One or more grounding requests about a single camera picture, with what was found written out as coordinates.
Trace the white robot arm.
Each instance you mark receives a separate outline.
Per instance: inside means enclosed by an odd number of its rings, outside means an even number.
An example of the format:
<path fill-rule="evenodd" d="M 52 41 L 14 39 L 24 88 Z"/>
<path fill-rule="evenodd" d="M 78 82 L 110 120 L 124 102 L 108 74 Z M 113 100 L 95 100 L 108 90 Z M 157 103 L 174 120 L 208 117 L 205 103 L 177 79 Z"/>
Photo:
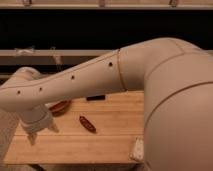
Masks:
<path fill-rule="evenodd" d="M 126 46 L 42 78 L 18 69 L 0 86 L 0 109 L 27 133 L 53 121 L 48 103 L 144 92 L 144 171 L 213 171 L 213 55 L 177 38 Z"/>

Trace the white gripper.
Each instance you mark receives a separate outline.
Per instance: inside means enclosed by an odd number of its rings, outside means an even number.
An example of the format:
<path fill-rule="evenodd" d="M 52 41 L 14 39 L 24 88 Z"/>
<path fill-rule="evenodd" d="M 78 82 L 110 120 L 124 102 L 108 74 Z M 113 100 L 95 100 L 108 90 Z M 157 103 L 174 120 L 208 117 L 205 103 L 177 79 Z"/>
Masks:
<path fill-rule="evenodd" d="M 22 128 L 29 134 L 27 138 L 31 145 L 36 143 L 36 132 L 47 127 L 52 132 L 59 132 L 57 125 L 53 122 L 52 114 L 47 107 L 35 107 L 27 111 L 22 111 L 19 113 L 19 118 Z"/>

